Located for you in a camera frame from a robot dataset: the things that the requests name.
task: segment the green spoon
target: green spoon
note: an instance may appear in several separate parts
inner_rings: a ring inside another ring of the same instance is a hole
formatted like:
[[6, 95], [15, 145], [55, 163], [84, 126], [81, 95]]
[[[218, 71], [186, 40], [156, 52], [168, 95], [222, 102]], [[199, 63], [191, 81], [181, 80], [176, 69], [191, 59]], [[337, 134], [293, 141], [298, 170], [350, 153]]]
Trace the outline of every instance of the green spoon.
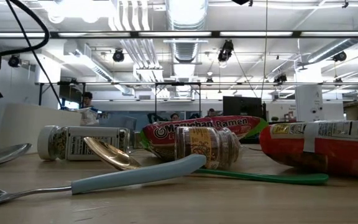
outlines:
[[273, 182], [281, 184], [305, 184], [321, 185], [328, 181], [327, 174], [306, 174], [306, 175], [268, 175], [268, 174], [249, 174], [243, 172], [232, 172], [222, 170], [198, 169], [197, 174], [223, 175], [239, 179], [258, 180], [264, 182]]

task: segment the ramen package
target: ramen package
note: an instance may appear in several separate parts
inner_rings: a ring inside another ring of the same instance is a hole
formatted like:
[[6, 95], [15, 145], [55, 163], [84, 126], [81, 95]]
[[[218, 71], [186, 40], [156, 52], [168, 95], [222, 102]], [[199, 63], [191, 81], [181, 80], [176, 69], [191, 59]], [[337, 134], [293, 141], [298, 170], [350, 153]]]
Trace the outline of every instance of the ramen package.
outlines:
[[180, 126], [210, 127], [220, 130], [229, 128], [239, 139], [260, 133], [268, 124], [262, 118], [253, 116], [216, 116], [184, 121], [149, 124], [141, 132], [142, 145], [156, 156], [173, 161], [175, 151], [175, 130]]
[[358, 121], [273, 124], [259, 138], [263, 152], [281, 164], [358, 176]]

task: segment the jar lid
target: jar lid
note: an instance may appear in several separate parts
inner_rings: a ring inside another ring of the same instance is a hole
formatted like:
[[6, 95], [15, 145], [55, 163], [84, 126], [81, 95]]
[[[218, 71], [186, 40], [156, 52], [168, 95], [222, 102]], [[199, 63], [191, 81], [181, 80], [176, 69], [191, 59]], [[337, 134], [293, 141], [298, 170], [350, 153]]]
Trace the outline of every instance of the jar lid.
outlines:
[[44, 160], [55, 160], [57, 156], [49, 153], [49, 136], [57, 126], [45, 126], [38, 135], [37, 150], [38, 156]]

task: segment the wooden table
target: wooden table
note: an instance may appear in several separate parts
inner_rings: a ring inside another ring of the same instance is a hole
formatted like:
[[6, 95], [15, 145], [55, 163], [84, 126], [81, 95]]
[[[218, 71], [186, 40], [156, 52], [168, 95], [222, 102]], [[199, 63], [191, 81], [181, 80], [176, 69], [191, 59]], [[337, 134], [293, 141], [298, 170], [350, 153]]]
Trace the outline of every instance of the wooden table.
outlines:
[[[158, 161], [145, 151], [133, 155], [142, 165]], [[245, 152], [233, 169], [295, 172], [257, 151]], [[115, 171], [102, 162], [43, 162], [28, 155], [0, 166], [0, 189], [69, 185]], [[0, 205], [0, 223], [358, 223], [358, 179], [304, 186], [192, 175], [76, 196], [31, 195]]]

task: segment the jar label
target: jar label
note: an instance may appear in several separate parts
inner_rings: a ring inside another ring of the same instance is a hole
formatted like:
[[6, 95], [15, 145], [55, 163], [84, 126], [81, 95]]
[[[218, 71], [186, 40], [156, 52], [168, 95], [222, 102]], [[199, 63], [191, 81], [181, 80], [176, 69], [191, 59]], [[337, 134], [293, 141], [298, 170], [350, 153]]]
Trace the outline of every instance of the jar label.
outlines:
[[190, 147], [192, 154], [206, 156], [205, 167], [207, 169], [218, 168], [218, 144], [213, 146], [208, 128], [190, 128]]

